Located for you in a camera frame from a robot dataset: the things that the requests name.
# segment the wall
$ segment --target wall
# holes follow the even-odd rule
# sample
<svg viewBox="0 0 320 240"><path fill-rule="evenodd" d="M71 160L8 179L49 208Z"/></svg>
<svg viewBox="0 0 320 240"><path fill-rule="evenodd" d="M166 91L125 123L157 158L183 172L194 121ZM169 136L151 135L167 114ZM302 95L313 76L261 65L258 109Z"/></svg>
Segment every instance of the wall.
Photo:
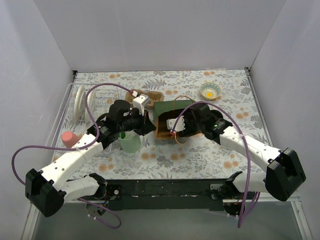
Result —
<svg viewBox="0 0 320 240"><path fill-rule="evenodd" d="M285 0L35 0L79 72L243 69Z"/></svg>
<svg viewBox="0 0 320 240"><path fill-rule="evenodd" d="M30 208L11 170L20 147L45 144L72 71L33 0L0 0L0 239L20 239ZM52 152L25 150L22 179L50 162Z"/></svg>
<svg viewBox="0 0 320 240"><path fill-rule="evenodd" d="M297 151L306 174L302 207L320 239L320 2L287 0L252 66L275 146Z"/></svg>

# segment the patterned bowl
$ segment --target patterned bowl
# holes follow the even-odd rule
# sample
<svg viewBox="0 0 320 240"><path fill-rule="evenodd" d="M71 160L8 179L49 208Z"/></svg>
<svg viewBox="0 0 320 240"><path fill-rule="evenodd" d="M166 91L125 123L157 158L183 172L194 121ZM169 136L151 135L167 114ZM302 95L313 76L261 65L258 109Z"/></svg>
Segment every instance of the patterned bowl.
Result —
<svg viewBox="0 0 320 240"><path fill-rule="evenodd" d="M213 100L220 96L221 88L214 82L205 82L201 85L200 92L205 99Z"/></svg>

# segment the gray floor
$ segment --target gray floor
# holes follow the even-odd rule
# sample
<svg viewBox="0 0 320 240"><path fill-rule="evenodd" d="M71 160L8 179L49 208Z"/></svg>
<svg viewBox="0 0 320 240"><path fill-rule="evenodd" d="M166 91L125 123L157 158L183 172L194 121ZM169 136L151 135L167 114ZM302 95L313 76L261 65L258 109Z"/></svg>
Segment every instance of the gray floor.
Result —
<svg viewBox="0 0 320 240"><path fill-rule="evenodd" d="M88 218L83 203L67 203L51 217L37 219L34 240L221 240L302 239L290 202L259 202L241 229L232 217L201 209L124 210L119 229ZM108 213L103 219L117 224Z"/></svg>

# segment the brown tray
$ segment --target brown tray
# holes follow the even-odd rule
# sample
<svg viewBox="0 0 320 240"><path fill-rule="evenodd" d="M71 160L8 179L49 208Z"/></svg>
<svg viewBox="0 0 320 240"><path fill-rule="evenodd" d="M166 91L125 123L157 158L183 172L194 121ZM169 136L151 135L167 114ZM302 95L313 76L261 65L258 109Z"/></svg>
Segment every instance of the brown tray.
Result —
<svg viewBox="0 0 320 240"><path fill-rule="evenodd" d="M131 89L132 91L136 91L139 95L140 94L145 94L150 98L150 103L147 104L146 106L148 108L153 109L154 108L154 102L163 102L165 99L165 96L162 92L160 91L148 91L148 92L144 92L142 90L138 90L138 89ZM127 92L125 95L124 100L126 100L127 102L130 103L131 107L133 106L132 100L135 97L131 95L130 92Z"/></svg>

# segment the white plate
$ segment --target white plate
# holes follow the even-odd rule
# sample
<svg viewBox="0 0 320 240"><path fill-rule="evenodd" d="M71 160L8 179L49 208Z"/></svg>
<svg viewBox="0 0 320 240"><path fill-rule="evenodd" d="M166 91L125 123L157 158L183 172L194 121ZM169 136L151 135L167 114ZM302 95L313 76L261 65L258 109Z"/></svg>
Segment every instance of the white plate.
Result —
<svg viewBox="0 0 320 240"><path fill-rule="evenodd" d="M73 106L73 118L72 120L76 123L81 118L85 110L85 86L80 85L78 91L76 92L74 106Z"/></svg>
<svg viewBox="0 0 320 240"><path fill-rule="evenodd" d="M90 110L92 115L94 115L93 112L94 112L94 109L95 109L95 99L96 99L96 90L93 90L93 91L91 91L89 93L89 96L88 96L88 107L89 107L89 110ZM91 118L89 116L89 113L88 113L87 109L85 109L84 122L88 123L90 121L91 121Z"/></svg>

